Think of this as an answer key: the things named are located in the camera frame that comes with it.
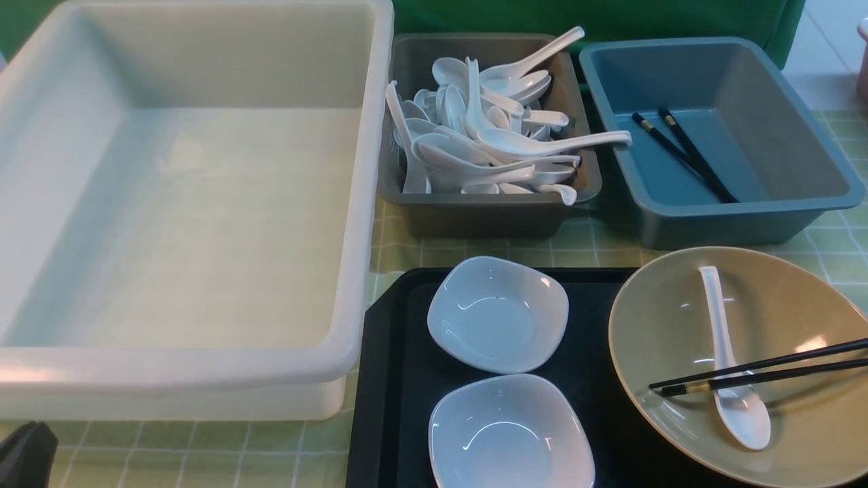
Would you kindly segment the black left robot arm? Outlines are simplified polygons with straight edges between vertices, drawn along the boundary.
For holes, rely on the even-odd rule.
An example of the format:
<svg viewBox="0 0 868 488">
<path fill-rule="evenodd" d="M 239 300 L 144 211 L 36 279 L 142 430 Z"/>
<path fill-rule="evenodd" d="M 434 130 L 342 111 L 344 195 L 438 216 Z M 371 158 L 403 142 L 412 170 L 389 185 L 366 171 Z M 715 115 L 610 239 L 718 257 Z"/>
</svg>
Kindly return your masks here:
<svg viewBox="0 0 868 488">
<path fill-rule="evenodd" d="M 27 422 L 1 443 L 2 487 L 47 487 L 58 439 L 45 422 Z"/>
</svg>

